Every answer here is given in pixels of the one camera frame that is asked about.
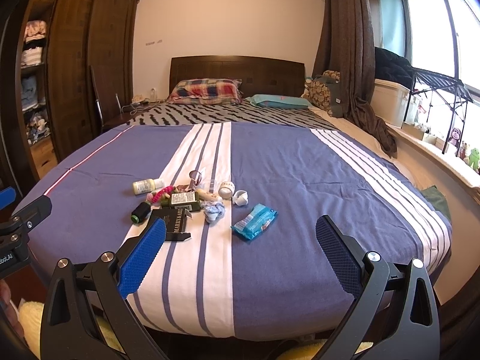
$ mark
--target metal bolt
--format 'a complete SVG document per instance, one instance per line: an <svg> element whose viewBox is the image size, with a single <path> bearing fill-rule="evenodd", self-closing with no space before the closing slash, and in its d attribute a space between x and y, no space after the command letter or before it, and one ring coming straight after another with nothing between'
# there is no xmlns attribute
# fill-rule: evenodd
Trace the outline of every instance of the metal bolt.
<svg viewBox="0 0 480 360"><path fill-rule="evenodd" d="M67 259L61 259L60 261L58 261L58 264L57 264L59 268L65 268L67 265L68 265Z"/></svg>
<svg viewBox="0 0 480 360"><path fill-rule="evenodd" d="M108 263L109 261L112 261L113 260L113 253L108 251L104 254L102 254L102 261L104 263Z"/></svg>
<svg viewBox="0 0 480 360"><path fill-rule="evenodd" d="M413 259L412 264L416 268L423 268L423 261L420 259Z"/></svg>
<svg viewBox="0 0 480 360"><path fill-rule="evenodd" d="M376 251L371 251L367 254L367 257L370 261L380 261L380 254L378 254Z"/></svg>

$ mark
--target striped bed sheet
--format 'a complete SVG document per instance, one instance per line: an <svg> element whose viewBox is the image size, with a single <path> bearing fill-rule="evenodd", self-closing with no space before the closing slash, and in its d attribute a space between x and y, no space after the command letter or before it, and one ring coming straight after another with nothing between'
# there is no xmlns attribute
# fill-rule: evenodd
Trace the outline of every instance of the striped bed sheet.
<svg viewBox="0 0 480 360"><path fill-rule="evenodd" d="M187 105L160 104L135 117L129 125L184 126L201 123L250 122L285 126L337 128L309 109L261 108L247 101L240 104Z"/></svg>
<svg viewBox="0 0 480 360"><path fill-rule="evenodd" d="M364 250L387 261L421 258L429 274L450 251L448 220L389 161L348 135L322 128L223 122L188 126L120 126L76 151L21 202L46 194L50 217L29 246L50 274L56 262L96 260L116 251L146 223L130 212L145 197L134 181L161 177L188 184L189 172L231 180L248 191L247 206L224 200L225 215L208 224L193 213L186 242L166 242L129 303L141 323L172 333L273 340L335 327L349 308L315 237L328 214ZM257 203L278 211L246 242L230 226Z"/></svg>

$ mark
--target blue wipes package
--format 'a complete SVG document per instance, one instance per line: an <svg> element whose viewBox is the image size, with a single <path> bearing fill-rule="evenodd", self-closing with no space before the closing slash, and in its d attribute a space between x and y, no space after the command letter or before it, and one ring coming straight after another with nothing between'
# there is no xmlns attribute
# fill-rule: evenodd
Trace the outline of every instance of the blue wipes package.
<svg viewBox="0 0 480 360"><path fill-rule="evenodd" d="M277 212L263 204L257 204L251 213L240 222L232 226L232 229L243 235L246 239L254 239L277 217Z"/></svg>

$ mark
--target wooden headboard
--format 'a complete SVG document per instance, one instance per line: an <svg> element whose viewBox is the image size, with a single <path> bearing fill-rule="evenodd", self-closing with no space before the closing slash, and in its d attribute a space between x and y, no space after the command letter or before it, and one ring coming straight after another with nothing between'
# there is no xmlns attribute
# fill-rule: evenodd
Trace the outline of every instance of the wooden headboard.
<svg viewBox="0 0 480 360"><path fill-rule="evenodd" d="M255 56L183 56L172 58L170 93L182 80L241 79L243 97L257 94L300 97L305 65Z"/></svg>

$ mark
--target wardrobe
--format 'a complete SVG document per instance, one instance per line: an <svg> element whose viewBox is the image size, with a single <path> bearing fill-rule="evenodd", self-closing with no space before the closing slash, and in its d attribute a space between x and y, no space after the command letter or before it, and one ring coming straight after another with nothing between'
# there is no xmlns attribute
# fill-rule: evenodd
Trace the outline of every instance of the wardrobe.
<svg viewBox="0 0 480 360"><path fill-rule="evenodd" d="M0 43L1 188L14 187L20 199L57 162L99 135L90 66L114 67L119 101L131 102L137 3L20 0L15 6ZM26 28L41 22L43 50L26 64ZM26 79L36 82L38 101L26 100Z"/></svg>

